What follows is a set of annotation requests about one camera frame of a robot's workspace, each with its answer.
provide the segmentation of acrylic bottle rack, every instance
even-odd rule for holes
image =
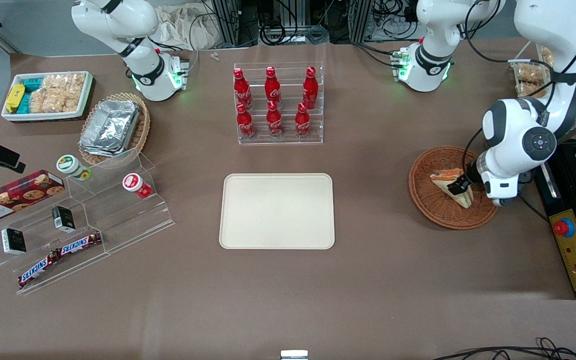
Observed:
[[[85,181],[66,178],[68,192],[53,196],[16,214],[0,219],[0,269],[12,271],[11,290],[19,289],[18,276],[45,258],[50,251],[100,232],[102,242],[92,244],[63,257],[18,294],[30,294],[48,284],[110,256],[146,237],[174,225],[168,206],[157,193],[151,176],[153,163],[136,149],[91,166],[91,177]],[[152,186],[147,198],[139,198],[122,186],[128,173],[137,173]],[[71,210],[76,230],[66,233],[55,228],[52,209]],[[1,231],[6,228],[23,232],[26,253],[4,253]]]
[[[264,84],[266,82],[266,68],[274,67],[276,78],[281,84],[281,123],[283,136],[277,139],[270,136],[266,113],[268,112],[268,100]],[[313,66],[316,69],[315,79],[318,82],[317,102],[315,108],[308,110],[310,115],[310,135],[305,139],[297,138],[295,128],[295,115],[297,105],[304,99],[304,80],[306,68]],[[272,145],[272,144],[322,144],[324,142],[324,68],[320,61],[304,61],[291,63],[236,63],[235,68],[241,68],[244,77],[250,84],[253,99],[253,108],[249,110],[254,125],[256,136],[246,140],[237,127],[239,145]],[[237,96],[234,95],[234,116],[237,117]]]

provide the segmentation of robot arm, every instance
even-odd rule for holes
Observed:
[[[490,148],[466,168],[500,205],[519,191],[519,175],[546,162],[576,117],[576,0],[519,0],[514,23],[526,39],[554,56],[553,86],[543,98],[496,101],[484,114]]]
[[[423,42],[402,47],[396,53],[402,69],[397,79],[419,92],[437,89],[446,78],[450,59],[461,40],[457,25],[463,24],[473,0],[419,0],[416,15],[425,25]],[[468,17],[473,23],[499,13],[506,0],[486,0],[477,3]]]
[[[148,100],[166,100],[183,88],[179,57],[157,53],[148,39],[157,32],[159,19],[145,0],[78,0],[71,15],[81,32],[123,58]]]

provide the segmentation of brown table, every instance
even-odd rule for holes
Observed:
[[[525,40],[476,44],[507,59]],[[414,207],[407,188],[420,153],[464,146],[487,107],[514,96],[506,65],[462,43],[444,84],[417,93],[350,45],[218,53],[219,62],[201,54],[188,91],[148,102],[144,153],[176,225],[29,296],[2,287],[12,275],[0,271],[0,359],[254,360],[282,349],[308,349],[314,360],[429,359],[531,346],[537,336],[576,350],[576,301],[567,300],[569,280],[541,219],[517,202],[482,228],[446,230]],[[314,57],[326,71],[324,145],[239,146],[233,63]],[[116,55],[14,55],[11,63],[13,74],[90,71],[94,102],[135,92]],[[54,169],[57,157],[77,153],[81,126],[0,118],[0,143],[29,170]],[[231,173],[329,174],[334,246],[221,248],[222,186]],[[0,168],[0,184],[17,177]]]

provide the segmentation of wicker basket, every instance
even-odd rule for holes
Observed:
[[[408,173],[408,189],[416,207],[434,223],[454,230],[478,228],[489,222],[497,212],[492,201],[476,187],[472,189],[472,205],[464,209],[430,180],[434,171],[462,167],[463,156],[462,147],[431,148],[416,158]],[[468,151],[466,164],[476,158],[475,153]]]
[[[130,146],[128,146],[128,149],[137,148],[139,151],[141,151],[144,148],[144,145],[146,145],[146,139],[148,138],[148,132],[151,129],[151,116],[148,113],[148,109],[146,108],[146,104],[144,103],[144,101],[141,100],[141,98],[139,98],[139,96],[134,95],[132,93],[116,93],[114,95],[110,95],[110,96],[106,97],[102,101],[105,101],[105,100],[118,100],[118,101],[130,100],[130,101],[134,102],[135,104],[139,105],[140,110],[139,110],[139,118],[137,119],[138,123],[137,123],[137,126],[135,126],[135,128],[134,128],[134,132],[132,133],[132,139],[130,141]],[[86,121],[85,121],[84,126],[81,130],[82,134],[86,131],[86,127],[90,123],[90,118],[92,118],[92,114],[94,114],[94,112],[97,109],[97,107],[99,106],[99,104],[101,104],[101,101],[98,102],[96,105],[94,105],[94,107],[89,112],[88,116],[86,117]],[[81,157],[84,160],[86,160],[86,162],[88,164],[90,164],[92,166],[95,164],[99,164],[100,162],[103,162],[104,160],[109,158],[109,156],[93,155],[92,153],[87,153],[81,147],[79,148],[79,153],[81,153]]]

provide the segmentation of coca-cola bottle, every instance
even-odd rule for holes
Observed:
[[[298,139],[306,139],[311,134],[311,116],[306,110],[306,103],[300,102],[297,105],[297,115],[294,117],[294,122]]]
[[[252,109],[252,94],[250,93],[250,84],[244,77],[244,71],[236,68],[233,71],[235,75],[235,95],[240,103],[245,105],[246,109]]]
[[[275,77],[275,68],[268,66],[265,68],[265,97],[268,101],[274,101],[277,104],[277,109],[282,108],[282,89],[279,80]]]
[[[244,140],[249,141],[255,137],[255,126],[252,123],[252,116],[250,116],[250,113],[246,110],[246,105],[242,102],[237,104],[237,125]]]
[[[277,111],[277,103],[268,101],[268,112],[265,114],[265,120],[268,121],[268,130],[270,137],[279,139],[284,136],[284,127],[282,126],[282,114]]]
[[[303,102],[307,109],[315,109],[317,103],[317,91],[320,85],[315,79],[315,67],[308,66],[306,69],[306,80],[303,82]]]

